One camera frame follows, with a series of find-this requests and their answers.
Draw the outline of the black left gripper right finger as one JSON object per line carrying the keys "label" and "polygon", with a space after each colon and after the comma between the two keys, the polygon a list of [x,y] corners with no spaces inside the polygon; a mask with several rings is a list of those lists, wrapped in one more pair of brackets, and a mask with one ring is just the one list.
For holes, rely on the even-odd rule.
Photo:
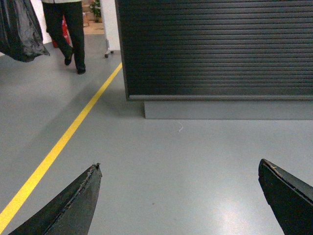
{"label": "black left gripper right finger", "polygon": [[261,159],[259,183],[286,235],[313,233],[313,187],[272,162]]}

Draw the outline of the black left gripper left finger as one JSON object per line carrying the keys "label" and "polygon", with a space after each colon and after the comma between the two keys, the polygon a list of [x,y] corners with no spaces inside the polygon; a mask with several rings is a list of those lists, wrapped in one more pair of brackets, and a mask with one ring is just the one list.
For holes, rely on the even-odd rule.
{"label": "black left gripper left finger", "polygon": [[98,201],[102,172],[91,165],[12,235],[86,235]]}

